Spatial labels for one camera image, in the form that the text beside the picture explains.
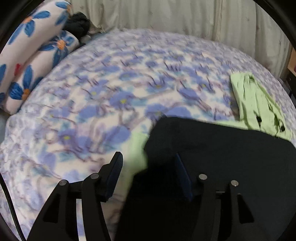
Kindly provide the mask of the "light green and black garment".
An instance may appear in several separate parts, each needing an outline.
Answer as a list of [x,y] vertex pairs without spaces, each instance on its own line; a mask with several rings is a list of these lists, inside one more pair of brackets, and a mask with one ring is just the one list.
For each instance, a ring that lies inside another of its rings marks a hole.
[[245,202],[268,240],[295,240],[295,147],[280,109],[251,74],[230,77],[238,121],[217,124],[161,118],[144,151],[147,168],[137,173],[121,211],[115,240],[194,240],[194,208],[182,194],[179,155],[194,182],[238,182]]

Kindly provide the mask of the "purple cat print blanket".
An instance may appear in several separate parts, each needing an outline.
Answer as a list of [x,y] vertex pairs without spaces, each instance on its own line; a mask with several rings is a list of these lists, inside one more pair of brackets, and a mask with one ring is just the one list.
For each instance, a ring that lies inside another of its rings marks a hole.
[[143,164],[130,144],[163,115],[236,121],[230,76],[252,73],[295,134],[295,106],[280,82],[249,55],[219,42],[152,30],[115,30],[62,60],[6,122],[1,174],[25,236],[62,179],[98,172],[115,152],[125,163],[103,205],[110,235],[130,180]]

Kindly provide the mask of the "wooden side shelf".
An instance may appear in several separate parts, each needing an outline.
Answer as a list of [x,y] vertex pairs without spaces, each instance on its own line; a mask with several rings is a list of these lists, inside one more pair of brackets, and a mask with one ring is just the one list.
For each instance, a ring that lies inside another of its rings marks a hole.
[[286,81],[290,87],[289,97],[292,97],[292,95],[295,97],[295,79],[296,79],[296,73],[295,73],[295,65],[296,65],[296,53],[295,49],[292,49],[290,60],[288,62],[288,73],[286,77]]

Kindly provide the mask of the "lower blue flower pillow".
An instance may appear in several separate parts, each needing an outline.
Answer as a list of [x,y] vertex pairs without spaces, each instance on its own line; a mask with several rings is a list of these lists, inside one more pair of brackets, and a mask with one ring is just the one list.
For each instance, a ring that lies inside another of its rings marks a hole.
[[41,45],[11,82],[1,108],[10,115],[18,112],[39,82],[78,46],[78,39],[65,30]]

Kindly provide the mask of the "blue flower pillow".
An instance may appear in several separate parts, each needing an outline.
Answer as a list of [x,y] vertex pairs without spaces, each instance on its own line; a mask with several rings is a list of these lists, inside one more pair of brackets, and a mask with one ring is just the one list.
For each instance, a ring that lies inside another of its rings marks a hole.
[[70,11],[69,2],[50,1],[20,23],[1,52],[1,93],[7,92],[10,83],[37,49],[60,32]]
[[18,112],[39,82],[78,46],[78,39],[65,30],[41,45],[11,82],[1,108],[10,115]]

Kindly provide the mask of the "cream patterned curtain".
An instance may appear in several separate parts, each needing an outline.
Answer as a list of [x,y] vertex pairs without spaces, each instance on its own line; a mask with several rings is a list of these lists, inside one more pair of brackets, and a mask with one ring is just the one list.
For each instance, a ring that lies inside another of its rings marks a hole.
[[221,42],[248,54],[277,78],[292,51],[284,32],[254,1],[72,0],[71,5],[96,29],[153,29]]

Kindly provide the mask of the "black fuzzy item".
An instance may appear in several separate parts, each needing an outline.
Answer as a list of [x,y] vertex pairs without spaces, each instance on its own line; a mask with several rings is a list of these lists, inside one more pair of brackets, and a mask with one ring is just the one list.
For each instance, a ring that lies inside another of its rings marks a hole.
[[63,27],[63,30],[74,35],[79,42],[87,35],[89,29],[90,20],[82,12],[71,15]]

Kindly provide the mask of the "upper blue flower pillow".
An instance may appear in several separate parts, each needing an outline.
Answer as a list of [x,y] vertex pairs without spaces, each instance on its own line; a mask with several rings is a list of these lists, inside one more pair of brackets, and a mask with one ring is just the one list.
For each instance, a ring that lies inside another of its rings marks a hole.
[[1,52],[1,93],[7,92],[10,83],[37,49],[60,32],[70,11],[69,2],[50,1],[20,23]]

